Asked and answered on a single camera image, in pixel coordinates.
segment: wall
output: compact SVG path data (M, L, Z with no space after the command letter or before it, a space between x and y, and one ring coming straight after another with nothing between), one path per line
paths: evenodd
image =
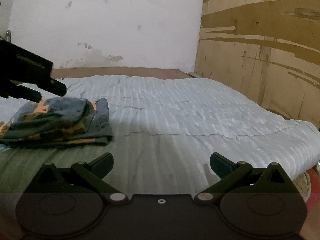
M5 37L5 32L9 28L10 13L13 0L0 0L0 36Z
M204 0L196 72L319 128L319 39L319 0Z
M194 69L203 0L14 0L12 42L55 68Z

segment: bed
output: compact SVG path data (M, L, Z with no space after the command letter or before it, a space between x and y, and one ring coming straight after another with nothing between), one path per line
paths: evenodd
M195 195L219 180L209 166L212 152L254 167L279 162L291 179L320 159L320 133L313 124L286 121L210 79L95 75L59 80L68 97L108 100L114 140L106 147L0 149L0 232L9 239L20 236L15 205L46 162L69 167L111 152L115 164L104 180L130 196ZM55 97L40 91L44 98ZM0 98L0 121L7 122L25 102Z

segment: red object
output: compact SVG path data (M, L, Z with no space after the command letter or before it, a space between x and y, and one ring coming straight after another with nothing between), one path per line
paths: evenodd
M311 194L306 202L308 211L316 204L317 200L320 198L320 177L315 172L314 169L307 170L310 176L311 182Z

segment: white wall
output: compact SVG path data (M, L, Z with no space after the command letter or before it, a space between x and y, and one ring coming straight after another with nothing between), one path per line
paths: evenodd
M0 35L4 37L9 28L9 19L13 0L0 0Z
M14 0L12 43L55 68L194 69L203 0Z

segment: blue and orange garment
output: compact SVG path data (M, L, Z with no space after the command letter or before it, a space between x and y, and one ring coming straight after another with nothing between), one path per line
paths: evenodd
M107 145L112 139L108 101L104 98L51 98L28 102L0 123L0 144L9 147L51 148Z

